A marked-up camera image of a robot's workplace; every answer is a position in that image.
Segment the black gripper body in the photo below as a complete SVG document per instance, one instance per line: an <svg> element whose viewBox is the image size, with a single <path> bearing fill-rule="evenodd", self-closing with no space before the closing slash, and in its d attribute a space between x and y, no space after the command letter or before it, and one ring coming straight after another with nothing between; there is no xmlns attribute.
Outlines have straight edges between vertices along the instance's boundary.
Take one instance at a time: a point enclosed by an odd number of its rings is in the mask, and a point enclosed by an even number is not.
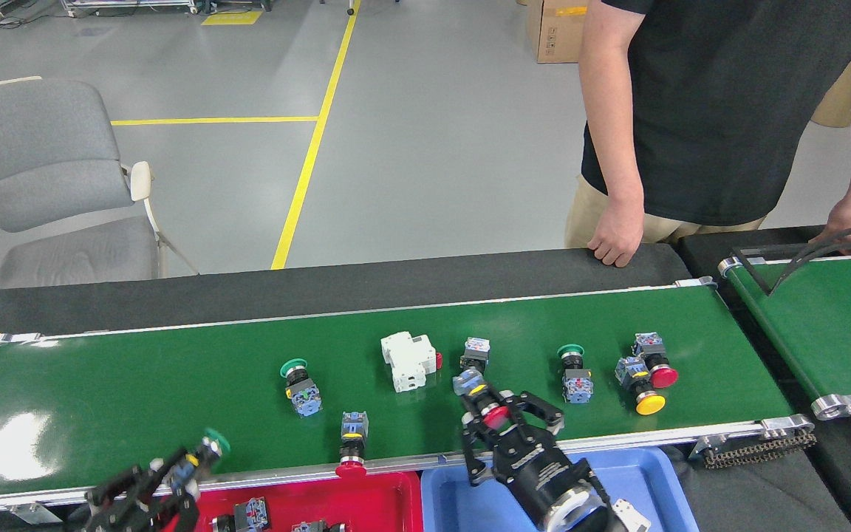
<svg viewBox="0 0 851 532"><path fill-rule="evenodd" d="M503 482L529 519L588 519L598 495L585 460L572 462L553 434L524 423L494 442L494 477Z"/></svg>

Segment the person's right hand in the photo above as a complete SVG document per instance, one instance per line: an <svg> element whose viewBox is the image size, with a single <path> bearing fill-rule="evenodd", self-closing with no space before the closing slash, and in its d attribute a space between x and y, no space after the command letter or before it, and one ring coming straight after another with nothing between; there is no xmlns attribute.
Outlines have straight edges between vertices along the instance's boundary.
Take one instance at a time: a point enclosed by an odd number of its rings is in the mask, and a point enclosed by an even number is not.
<svg viewBox="0 0 851 532"><path fill-rule="evenodd" d="M644 218L642 203L610 199L587 248L604 265L626 267L641 245Z"/></svg>

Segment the person's left hand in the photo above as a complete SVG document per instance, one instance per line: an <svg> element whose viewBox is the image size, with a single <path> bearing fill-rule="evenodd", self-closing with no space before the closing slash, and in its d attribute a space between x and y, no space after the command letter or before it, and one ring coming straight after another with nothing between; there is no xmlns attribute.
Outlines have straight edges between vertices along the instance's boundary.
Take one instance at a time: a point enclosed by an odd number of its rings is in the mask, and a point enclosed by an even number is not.
<svg viewBox="0 0 851 532"><path fill-rule="evenodd" d="M843 198L836 203L825 222L823 231L808 242L812 245L814 242L831 238L848 229L851 229L851 197Z"/></svg>

